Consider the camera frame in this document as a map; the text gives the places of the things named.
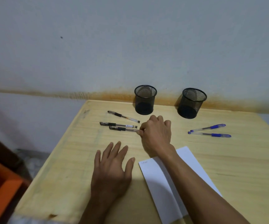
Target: right hand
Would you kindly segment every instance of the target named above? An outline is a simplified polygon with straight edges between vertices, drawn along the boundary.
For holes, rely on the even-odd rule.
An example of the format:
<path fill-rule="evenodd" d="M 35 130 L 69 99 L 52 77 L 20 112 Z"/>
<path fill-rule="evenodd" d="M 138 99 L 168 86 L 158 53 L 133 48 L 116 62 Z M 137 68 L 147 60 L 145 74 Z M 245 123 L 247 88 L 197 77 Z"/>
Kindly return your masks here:
<path fill-rule="evenodd" d="M 171 121 L 163 121 L 162 116 L 150 116 L 150 119 L 142 123 L 140 130 L 136 133 L 141 136 L 143 147 L 151 157 L 161 157 L 168 152 L 175 151 L 170 144 Z"/>

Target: forearm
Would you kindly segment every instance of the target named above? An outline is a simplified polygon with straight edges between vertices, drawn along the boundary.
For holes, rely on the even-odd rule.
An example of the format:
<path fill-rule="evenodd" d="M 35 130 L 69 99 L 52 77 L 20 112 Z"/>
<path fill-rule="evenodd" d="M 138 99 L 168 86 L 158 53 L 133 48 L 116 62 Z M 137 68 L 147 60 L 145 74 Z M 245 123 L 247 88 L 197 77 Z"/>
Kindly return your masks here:
<path fill-rule="evenodd" d="M 194 223 L 249 223 L 203 181 L 176 152 L 169 152 L 160 158 Z"/>
<path fill-rule="evenodd" d="M 98 200 L 90 199 L 79 224 L 102 224 L 104 223 L 109 205 L 103 204 Z"/>

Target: rust stain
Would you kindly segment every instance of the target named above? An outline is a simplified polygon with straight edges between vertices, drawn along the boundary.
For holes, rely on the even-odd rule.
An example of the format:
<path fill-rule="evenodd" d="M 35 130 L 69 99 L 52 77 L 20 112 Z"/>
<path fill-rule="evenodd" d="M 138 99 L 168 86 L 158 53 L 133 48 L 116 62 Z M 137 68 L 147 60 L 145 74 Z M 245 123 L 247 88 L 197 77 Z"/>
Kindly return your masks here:
<path fill-rule="evenodd" d="M 15 91 L 15 90 L 0 90 L 0 93 L 13 93 L 31 96 L 54 97 L 54 98 L 68 98 L 77 100 L 102 100 L 102 101 L 122 101 L 132 102 L 135 101 L 135 95 L 131 91 L 117 92 L 104 91 L 104 92 L 73 92 L 73 93 L 42 93 L 38 91 Z M 163 94 L 158 93 L 155 97 L 156 105 L 178 106 L 181 100 L 181 94 Z M 252 101 L 252 100 L 228 100 L 225 97 L 210 95 L 203 103 L 202 108 L 219 109 L 230 111 L 244 111 L 256 113 L 269 113 L 269 104 Z"/>
<path fill-rule="evenodd" d="M 50 215 L 48 216 L 48 219 L 52 219 L 52 218 L 54 218 L 54 217 L 56 217 L 56 216 L 58 216 L 58 215 L 50 214 Z"/>

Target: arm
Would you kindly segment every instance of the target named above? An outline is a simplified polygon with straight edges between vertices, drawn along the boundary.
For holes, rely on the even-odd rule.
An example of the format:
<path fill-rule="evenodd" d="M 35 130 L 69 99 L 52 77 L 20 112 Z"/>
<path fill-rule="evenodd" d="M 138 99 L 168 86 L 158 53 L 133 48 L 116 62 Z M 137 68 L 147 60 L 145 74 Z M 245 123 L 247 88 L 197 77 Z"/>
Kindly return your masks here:
<path fill-rule="evenodd" d="M 119 152 L 121 142 L 113 148 L 111 142 L 102 154 L 98 150 L 95 155 L 94 171 L 91 181 L 91 198 L 80 219 L 79 224 L 103 223 L 108 210 L 114 201 L 124 195 L 131 182 L 131 173 L 135 158 L 129 159 L 125 171 L 122 162 L 127 153 L 128 146 Z"/>
<path fill-rule="evenodd" d="M 144 149 L 162 160 L 194 223 L 249 223 L 178 156 L 169 120 L 152 115 L 138 134 Z"/>

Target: blue gel pen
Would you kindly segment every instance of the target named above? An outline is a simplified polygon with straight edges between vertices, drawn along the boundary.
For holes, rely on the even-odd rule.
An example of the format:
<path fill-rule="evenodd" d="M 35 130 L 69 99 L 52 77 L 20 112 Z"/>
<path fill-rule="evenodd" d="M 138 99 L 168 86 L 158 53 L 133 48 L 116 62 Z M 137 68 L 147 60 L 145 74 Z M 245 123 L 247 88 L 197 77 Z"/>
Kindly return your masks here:
<path fill-rule="evenodd" d="M 196 134 L 196 135 L 205 135 L 205 136 L 211 136 L 211 137 L 231 137 L 229 134 L 224 134 L 224 133 L 201 133 L 201 132 L 191 132 L 189 131 L 188 134 Z"/>
<path fill-rule="evenodd" d="M 221 128 L 221 127 L 225 127 L 225 126 L 226 126 L 226 124 L 218 124 L 218 125 L 214 125 L 214 126 L 211 126 L 211 127 L 204 127 L 204 128 L 194 129 L 194 130 L 191 130 L 190 132 L 211 130 L 211 129 Z"/>

